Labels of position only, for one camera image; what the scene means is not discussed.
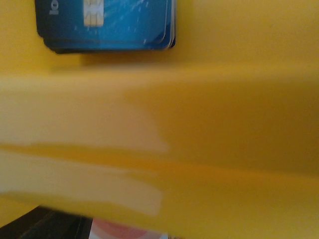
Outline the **blue cards stack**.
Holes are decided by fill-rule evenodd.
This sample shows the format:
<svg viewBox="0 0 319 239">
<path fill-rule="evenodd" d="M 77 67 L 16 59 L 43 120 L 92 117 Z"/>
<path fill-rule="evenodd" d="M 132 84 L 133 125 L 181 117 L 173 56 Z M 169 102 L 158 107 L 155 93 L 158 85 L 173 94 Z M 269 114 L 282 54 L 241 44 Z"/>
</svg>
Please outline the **blue cards stack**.
<svg viewBox="0 0 319 239">
<path fill-rule="evenodd" d="M 36 0 L 37 33 L 57 54 L 175 45 L 174 0 Z"/>
</svg>

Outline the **long yellow divided tray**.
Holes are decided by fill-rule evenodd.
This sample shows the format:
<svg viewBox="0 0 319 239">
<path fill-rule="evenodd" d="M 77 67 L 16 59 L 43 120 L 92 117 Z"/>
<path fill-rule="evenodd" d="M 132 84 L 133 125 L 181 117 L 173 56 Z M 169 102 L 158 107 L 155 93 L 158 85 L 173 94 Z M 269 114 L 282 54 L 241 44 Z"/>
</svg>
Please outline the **long yellow divided tray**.
<svg viewBox="0 0 319 239">
<path fill-rule="evenodd" d="M 57 55 L 0 3 L 0 223 L 38 205 L 184 239 L 319 236 L 319 3 L 179 0 L 165 51 Z"/>
</svg>

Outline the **red card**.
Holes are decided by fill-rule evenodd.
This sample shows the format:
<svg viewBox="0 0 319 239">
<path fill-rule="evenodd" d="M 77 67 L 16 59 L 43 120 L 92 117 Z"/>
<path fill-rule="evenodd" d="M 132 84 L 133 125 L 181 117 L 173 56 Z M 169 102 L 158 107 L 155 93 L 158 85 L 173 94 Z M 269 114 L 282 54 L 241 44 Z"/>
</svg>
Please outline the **red card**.
<svg viewBox="0 0 319 239">
<path fill-rule="evenodd" d="M 92 221 L 89 239 L 169 239 L 167 234 L 140 230 L 106 220 Z"/>
</svg>

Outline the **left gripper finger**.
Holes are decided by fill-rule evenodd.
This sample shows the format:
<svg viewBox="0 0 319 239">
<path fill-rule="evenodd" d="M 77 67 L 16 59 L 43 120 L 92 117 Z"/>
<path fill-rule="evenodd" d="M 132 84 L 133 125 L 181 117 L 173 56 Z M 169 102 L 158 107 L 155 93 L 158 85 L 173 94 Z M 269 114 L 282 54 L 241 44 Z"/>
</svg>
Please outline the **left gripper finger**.
<svg viewBox="0 0 319 239">
<path fill-rule="evenodd" d="M 87 239 L 92 219 L 36 207 L 0 228 L 2 239 Z"/>
</svg>

